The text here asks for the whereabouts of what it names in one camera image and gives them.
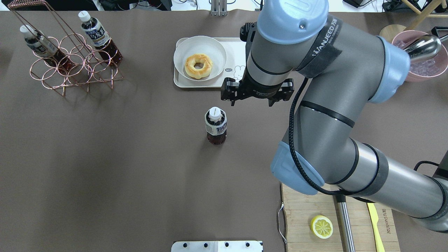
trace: table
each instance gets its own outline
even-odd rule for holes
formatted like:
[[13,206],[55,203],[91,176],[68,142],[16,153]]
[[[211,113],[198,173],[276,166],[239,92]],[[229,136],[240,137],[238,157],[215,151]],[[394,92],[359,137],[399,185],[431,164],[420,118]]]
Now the table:
[[[62,36],[47,12],[23,13]],[[93,12],[125,59],[125,80],[66,97],[28,75],[32,53],[12,12],[0,12],[0,251],[169,251],[179,240],[258,239],[282,251],[276,229],[280,183],[269,164],[287,127],[290,102],[247,99],[230,107],[218,90],[172,81],[175,43],[195,35],[238,37],[258,13]],[[408,14],[336,13],[378,34]],[[78,29],[76,12],[64,17]],[[437,23],[425,20],[422,30]],[[297,73],[291,77],[299,83]],[[447,146],[447,75],[406,83],[368,104],[352,137],[413,166],[440,161]],[[228,115],[228,138],[207,142],[203,115]],[[431,167],[422,172],[431,173]],[[403,252],[443,251],[445,236],[394,213]]]

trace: blue joint cover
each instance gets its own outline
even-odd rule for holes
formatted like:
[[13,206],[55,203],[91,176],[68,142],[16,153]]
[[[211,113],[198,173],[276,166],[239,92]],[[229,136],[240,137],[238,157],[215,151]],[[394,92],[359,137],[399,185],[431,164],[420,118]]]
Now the blue joint cover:
[[[313,168],[313,166],[305,160],[298,152],[296,152],[302,168],[311,180],[319,186],[325,183],[320,174]],[[296,164],[291,157],[289,145],[283,141],[279,143],[277,153],[271,163],[271,172],[283,184],[290,188],[301,192],[303,194],[315,195],[317,190],[310,186],[297,170]]]
[[405,51],[382,37],[378,36],[378,38],[384,45],[385,63],[383,78],[375,95],[369,100],[371,103],[382,103],[391,98],[405,81],[411,66],[411,59]]
[[257,21],[261,36],[276,44],[295,44],[319,33],[327,22],[328,0],[269,0]]

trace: plastic bottle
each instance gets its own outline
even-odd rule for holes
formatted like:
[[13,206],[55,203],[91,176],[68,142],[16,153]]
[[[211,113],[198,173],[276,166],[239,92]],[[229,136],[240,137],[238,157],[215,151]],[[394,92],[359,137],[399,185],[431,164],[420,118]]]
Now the plastic bottle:
[[66,57],[59,48],[53,45],[43,33],[39,30],[34,30],[31,26],[21,26],[20,32],[25,37],[26,45],[33,50],[37,56],[44,58],[43,60],[51,67],[56,67],[57,63],[60,67],[70,70],[72,68],[71,60]]
[[82,21],[82,30],[90,38],[95,48],[97,50],[107,52],[99,52],[103,60],[109,61],[110,55],[110,57],[112,57],[112,61],[118,65],[123,59],[123,56],[110,38],[109,34],[104,30],[103,25],[98,21],[98,19],[91,17],[85,10],[81,11],[78,14],[78,17]]
[[212,144],[224,143],[227,136],[227,116],[218,107],[213,107],[205,114],[205,128],[207,139]]

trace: bottle cap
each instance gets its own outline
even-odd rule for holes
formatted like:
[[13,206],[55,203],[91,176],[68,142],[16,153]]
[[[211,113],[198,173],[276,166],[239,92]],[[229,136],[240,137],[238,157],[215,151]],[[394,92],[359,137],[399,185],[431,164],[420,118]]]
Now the bottle cap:
[[217,121],[221,120],[221,118],[223,117],[223,115],[221,114],[221,109],[218,107],[211,108],[209,110],[208,117],[210,118],[210,120],[212,122],[217,122]]
[[23,33],[25,38],[33,38],[36,35],[36,32],[34,31],[34,29],[29,25],[21,26],[20,32]]
[[87,11],[85,11],[85,10],[81,11],[81,12],[78,14],[78,17],[79,17],[79,19],[81,19],[81,21],[83,21],[83,22],[87,22],[87,21],[89,21],[89,20],[91,19],[90,14],[89,14]]

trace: yellow handle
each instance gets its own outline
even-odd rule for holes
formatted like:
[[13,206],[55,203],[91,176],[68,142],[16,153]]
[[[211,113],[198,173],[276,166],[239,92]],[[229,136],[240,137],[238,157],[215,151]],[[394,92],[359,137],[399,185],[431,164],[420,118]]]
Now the yellow handle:
[[381,241],[381,237],[379,235],[378,226],[376,225],[376,223],[375,225],[372,226],[373,226],[373,234],[375,236],[376,252],[386,252],[384,250],[383,242]]

